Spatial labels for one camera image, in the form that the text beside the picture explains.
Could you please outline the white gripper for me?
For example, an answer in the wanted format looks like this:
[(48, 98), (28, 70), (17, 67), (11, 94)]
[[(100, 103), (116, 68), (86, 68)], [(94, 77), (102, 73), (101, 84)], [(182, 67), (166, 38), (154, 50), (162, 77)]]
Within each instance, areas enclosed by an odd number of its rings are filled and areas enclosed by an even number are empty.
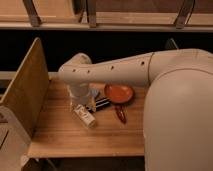
[(93, 112), (96, 111), (95, 99), (92, 96), (88, 83), (81, 83), (67, 86), (70, 96), (70, 106), (74, 110), (76, 106), (83, 105), (89, 107)]

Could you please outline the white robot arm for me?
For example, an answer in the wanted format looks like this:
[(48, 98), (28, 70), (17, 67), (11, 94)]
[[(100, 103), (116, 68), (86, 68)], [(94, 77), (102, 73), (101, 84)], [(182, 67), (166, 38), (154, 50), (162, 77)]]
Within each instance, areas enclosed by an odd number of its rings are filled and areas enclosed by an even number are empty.
[(80, 104), (91, 82), (146, 86), (145, 170), (213, 171), (212, 53), (167, 50), (97, 64), (79, 53), (58, 74)]

